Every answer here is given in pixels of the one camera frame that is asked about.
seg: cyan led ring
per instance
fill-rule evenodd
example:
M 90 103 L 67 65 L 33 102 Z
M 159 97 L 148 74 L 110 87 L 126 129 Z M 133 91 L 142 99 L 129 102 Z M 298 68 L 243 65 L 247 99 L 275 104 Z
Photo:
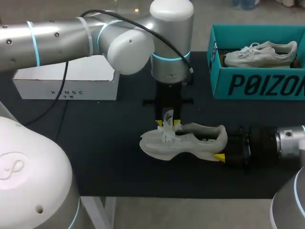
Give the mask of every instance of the cyan led ring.
M 81 21 L 82 25 L 85 27 L 85 30 L 87 32 L 87 36 L 89 39 L 89 55 L 88 56 L 92 56 L 93 55 L 93 41 L 92 41 L 92 35 L 90 32 L 90 28 L 84 18 L 78 17 L 77 19 L 79 19 Z
M 300 212 L 302 213 L 303 217 L 305 218 L 305 211 L 304 211 L 304 209 L 303 209 L 303 207 L 302 207 L 302 204 L 301 204 L 301 202 L 300 202 L 300 200 L 299 200 L 299 196 L 298 196 L 297 190 L 296 190 L 296 181 L 297 181 L 297 177 L 299 176 L 299 173 L 301 172 L 301 170 L 302 170 L 303 168 L 304 168 L 304 167 L 302 167 L 302 168 L 297 172 L 297 174 L 296 174 L 296 176 L 295 176 L 294 192 L 295 192 L 295 200 L 296 200 L 296 203 L 297 203 L 297 205 L 298 205 L 298 207 L 299 207 L 299 209 L 300 209 Z
M 100 36 L 101 36 L 101 33 L 103 32 L 103 30 L 108 26 L 108 25 L 111 25 L 111 24 L 114 24 L 114 23 L 117 23 L 119 21 L 122 21 L 122 20 L 113 20 L 111 22 L 109 22 L 108 24 L 105 24 L 103 26 L 103 28 L 101 29 L 100 33 L 99 33 L 99 36 L 97 37 L 97 47 L 99 48 L 100 50 L 100 46 L 99 46 L 99 42 L 100 42 Z
M 36 55 L 36 63 L 37 63 L 37 66 L 40 66 L 38 47 L 37 47 L 36 38 L 35 38 L 35 35 L 33 32 L 33 23 L 30 21 L 27 21 L 27 24 L 29 26 L 30 34 L 31 34 L 32 40 L 33 40 L 33 46 L 34 46 L 34 51 L 35 51 L 35 55 Z
M 74 219 L 73 219 L 72 223 L 70 224 L 70 226 L 68 227 L 68 229 L 71 229 L 71 228 L 72 228 L 72 226 L 73 226 L 73 224 L 74 224 L 74 222 L 75 222 L 75 220 L 76 220 L 76 218 L 77 218 L 78 211 L 80 210 L 80 205 L 81 205 L 81 197 L 78 197 L 78 207 L 77 207 L 77 211 L 76 211 L 76 214 L 75 214 L 75 216 L 74 216 Z
M 191 51 L 189 51 L 184 57 L 188 57 L 188 55 L 190 55 Z M 165 58 L 165 57 L 161 57 L 161 56 L 158 56 L 156 54 L 152 54 L 155 58 L 159 59 L 159 60 L 163 60 L 163 61 L 178 61 L 178 60 L 181 60 L 182 58 L 181 57 L 178 57 L 178 58 Z

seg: yellow tape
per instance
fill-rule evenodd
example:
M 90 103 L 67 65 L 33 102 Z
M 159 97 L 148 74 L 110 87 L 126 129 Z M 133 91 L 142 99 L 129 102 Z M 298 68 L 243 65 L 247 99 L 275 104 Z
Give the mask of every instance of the yellow tape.
M 162 120 L 156 120 L 159 126 L 162 126 Z
M 224 154 L 214 154 L 214 157 L 222 162 L 225 162 L 225 155 Z
M 173 121 L 173 126 L 176 126 L 178 123 L 180 123 L 180 119 L 176 119 Z

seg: teal shoe box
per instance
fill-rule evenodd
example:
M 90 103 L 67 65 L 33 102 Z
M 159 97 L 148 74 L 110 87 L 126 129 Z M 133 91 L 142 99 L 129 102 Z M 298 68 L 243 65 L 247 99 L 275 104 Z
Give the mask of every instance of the teal shoe box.
M 298 68 L 222 67 L 221 50 L 296 41 Z M 213 25 L 207 60 L 215 99 L 305 100 L 305 26 Z

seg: shoelace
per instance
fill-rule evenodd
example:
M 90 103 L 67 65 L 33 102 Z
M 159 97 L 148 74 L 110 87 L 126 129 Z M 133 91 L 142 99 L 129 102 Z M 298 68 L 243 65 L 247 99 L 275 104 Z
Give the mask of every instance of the shoelace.
M 238 58 L 241 59 L 243 57 L 249 56 L 250 54 L 253 54 L 255 52 L 259 52 L 256 49 L 256 46 L 259 45 L 259 43 L 252 43 L 249 47 L 245 46 L 243 49 L 241 49 L 238 53 Z
M 181 127 L 181 124 L 177 124 L 176 126 L 168 125 L 167 122 L 163 122 L 163 126 L 158 126 L 158 130 L 163 132 L 163 142 L 172 142 L 173 140 L 180 141 L 175 134 L 175 130 L 178 130 Z

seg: black cable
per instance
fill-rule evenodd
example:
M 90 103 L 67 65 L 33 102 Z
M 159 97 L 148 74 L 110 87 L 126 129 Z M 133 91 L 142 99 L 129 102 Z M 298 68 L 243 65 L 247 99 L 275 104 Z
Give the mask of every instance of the black cable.
M 69 62 L 67 61 L 67 62 L 66 62 L 66 66 L 65 66 L 65 72 L 64 72 L 63 78 L 62 78 L 61 88 L 59 89 L 58 94 L 57 94 L 55 100 L 53 101 L 52 105 L 51 105 L 44 113 L 42 113 L 41 115 L 39 115 L 37 118 L 35 118 L 35 119 L 33 119 L 33 120 L 31 120 L 31 121 L 29 121 L 29 122 L 23 124 L 23 125 L 30 125 L 30 124 L 32 124 L 32 123 L 35 123 L 36 121 L 38 121 L 39 119 L 41 119 L 42 117 L 44 117 L 44 116 L 45 116 L 45 115 L 55 106 L 56 102 L 58 101 L 58 99 L 59 99 L 59 97 L 60 97 L 60 95 L 61 95 L 61 93 L 62 93 L 63 87 L 64 87 L 65 82 L 66 82 L 66 76 L 67 76 L 67 71 L 68 71 L 68 65 L 69 65 Z
M 177 53 L 178 56 L 181 57 L 181 59 L 183 60 L 183 62 L 188 66 L 190 72 L 193 73 L 193 68 L 192 68 L 190 62 L 181 54 L 181 52 L 180 52 L 172 43 L 170 43 L 166 38 L 164 38 L 163 36 L 161 36 L 161 35 L 158 34 L 157 32 L 152 31 L 152 30 L 150 30 L 150 29 L 147 29 L 145 26 L 143 26 L 143 25 L 141 25 L 141 24 L 139 24 L 139 23 L 136 23 L 135 21 L 132 21 L 132 20 L 130 20 L 130 19 L 128 19 L 128 18 L 125 18 L 125 17 L 123 17 L 123 16 L 121 16 L 121 15 L 115 13 L 115 12 L 111 12 L 111 11 L 104 11 L 104 10 L 88 10 L 88 11 L 84 12 L 83 14 L 81 14 L 81 17 L 84 17 L 84 16 L 86 16 L 86 15 L 89 14 L 89 13 L 103 13 L 103 14 L 107 14 L 107 15 L 109 15 L 109 16 L 113 16 L 113 17 L 115 17 L 115 18 L 118 18 L 118 19 L 120 19 L 120 20 L 122 20 L 122 21 L 128 22 L 128 23 L 130 23 L 130 24 L 132 24 L 132 25 L 135 25 L 135 26 L 137 26 L 137 27 L 139 27 L 139 28 L 141 28 L 141 29 L 147 31 L 148 33 L 152 34 L 153 36 L 155 36 L 156 38 L 158 38 L 159 40 L 161 40 L 163 43 L 165 43 L 165 44 L 166 44 L 168 47 L 170 47 L 175 53 Z
M 67 110 L 67 107 L 68 107 L 68 100 L 65 100 L 65 107 L 63 109 L 63 112 L 62 112 L 62 116 L 61 116 L 61 122 L 59 124 L 59 128 L 58 128 L 58 132 L 56 134 L 56 137 L 55 137 L 55 142 L 57 143 L 58 139 L 59 139 L 59 134 L 61 133 L 61 127 L 62 127 L 62 124 L 63 124 L 63 120 L 65 118 L 65 114 L 66 114 L 66 110 Z

